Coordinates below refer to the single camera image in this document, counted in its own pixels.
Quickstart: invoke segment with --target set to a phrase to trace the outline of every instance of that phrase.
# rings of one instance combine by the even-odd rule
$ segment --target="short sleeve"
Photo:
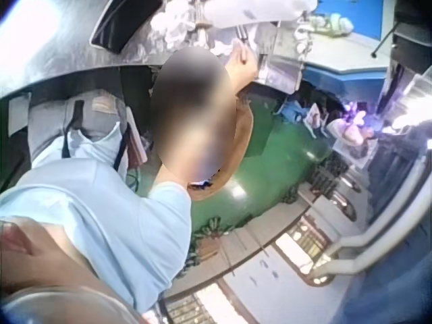
[[[156,185],[140,206],[140,226],[157,286],[167,289],[184,266],[191,235],[191,200],[179,184]]]

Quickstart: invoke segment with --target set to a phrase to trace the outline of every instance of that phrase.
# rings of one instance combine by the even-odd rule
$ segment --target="black strap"
[[[77,130],[79,130],[81,128],[83,115],[84,115],[84,101],[83,100],[77,100],[77,101],[75,101],[72,119],[69,122],[69,124],[66,126],[66,128],[63,130],[64,140],[63,140],[63,148],[61,149],[61,158],[62,159],[67,159],[70,157],[69,144],[68,144],[68,133],[69,133],[71,128],[75,128]],[[120,162],[122,162],[122,157],[123,157],[123,155],[126,151],[126,148],[128,146],[129,137],[130,137],[130,125],[128,123],[128,126],[126,127],[126,130],[123,133],[123,136],[121,138],[119,151],[118,151],[117,156],[115,157],[115,160],[114,160],[113,168],[116,171],[119,171]]]
[[[74,104],[74,112],[72,114],[72,119],[66,128],[63,130],[64,139],[63,139],[63,148],[61,149],[61,158],[65,159],[70,157],[69,144],[68,144],[68,133],[72,127],[81,128],[82,125],[82,116],[84,115],[84,101],[77,100]]]
[[[129,137],[130,137],[130,125],[128,123],[128,126],[126,127],[126,130],[124,131],[123,136],[121,138],[119,152],[117,153],[117,156],[115,157],[114,160],[113,168],[116,171],[119,171],[120,162],[122,161],[122,157],[128,146]]]

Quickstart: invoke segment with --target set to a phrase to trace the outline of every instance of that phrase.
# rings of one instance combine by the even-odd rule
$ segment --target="stainless steel counter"
[[[50,34],[50,38],[41,44],[37,51],[31,53],[26,45],[34,45],[38,36],[35,33],[39,33],[38,25],[43,24],[37,19],[43,19],[44,13],[42,11],[38,15],[28,11],[25,13],[27,16],[20,19],[19,27],[25,34],[24,39],[17,39],[16,42],[7,45],[0,44],[0,57],[7,58],[0,60],[0,98],[35,82],[72,72],[121,65],[162,65],[177,50],[168,50],[163,38],[153,32],[147,22],[134,34],[120,55],[112,54],[105,49],[90,46],[89,43],[108,0],[38,2],[49,5],[51,15],[56,16],[56,28]],[[6,19],[6,24],[0,25],[0,39],[1,35],[7,33],[16,34],[16,31],[11,29],[11,24],[7,23],[9,18]],[[253,42],[256,26],[248,28],[251,45],[256,48]],[[230,43],[236,37],[235,29],[230,29],[210,30],[209,34],[214,39]]]

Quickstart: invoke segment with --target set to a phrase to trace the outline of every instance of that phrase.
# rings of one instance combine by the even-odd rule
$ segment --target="green floor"
[[[252,99],[254,129],[245,158],[224,188],[192,204],[193,230],[216,215],[224,225],[233,225],[249,213],[259,216],[278,203],[286,189],[304,179],[311,166],[328,154],[326,142],[313,140],[304,126],[284,124],[273,117],[276,105],[269,99]],[[142,168],[142,188],[138,194],[146,192],[154,172],[149,167]]]

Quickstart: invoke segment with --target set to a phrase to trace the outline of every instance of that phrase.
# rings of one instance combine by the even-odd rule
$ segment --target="hand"
[[[258,71],[258,63],[252,49],[240,40],[234,41],[234,47],[225,65],[237,93],[251,83]]]

